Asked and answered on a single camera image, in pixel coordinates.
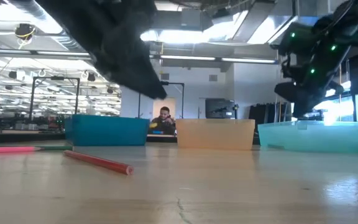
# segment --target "blue plastic bin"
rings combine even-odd
[[[74,146],[144,146],[149,120],[77,114],[65,120]]]
[[[289,121],[258,125],[262,149],[358,153],[358,122]]]

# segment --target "teal plastic bin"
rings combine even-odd
[[[144,146],[149,120],[77,114],[65,120],[74,146]]]
[[[258,130],[262,149],[358,153],[358,122],[289,121]]]

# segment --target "metal frame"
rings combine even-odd
[[[183,109],[185,104],[185,84],[184,83],[171,83],[161,81],[162,85],[181,85],[181,118],[183,119]],[[137,105],[137,117],[140,118],[140,93],[139,93],[139,103]]]
[[[76,97],[75,97],[75,112],[74,114],[77,114],[77,110],[78,110],[78,95],[80,94],[80,78],[65,78],[65,77],[33,77],[32,80],[32,89],[31,89],[31,100],[30,100],[30,112],[29,112],[29,120],[32,121],[32,111],[33,111],[33,104],[34,104],[34,93],[35,93],[35,88],[36,86],[36,81],[37,80],[77,80],[77,87],[76,87]]]

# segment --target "table surface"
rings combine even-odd
[[[134,175],[62,152],[0,154],[0,223],[358,223],[358,155],[76,147]]]

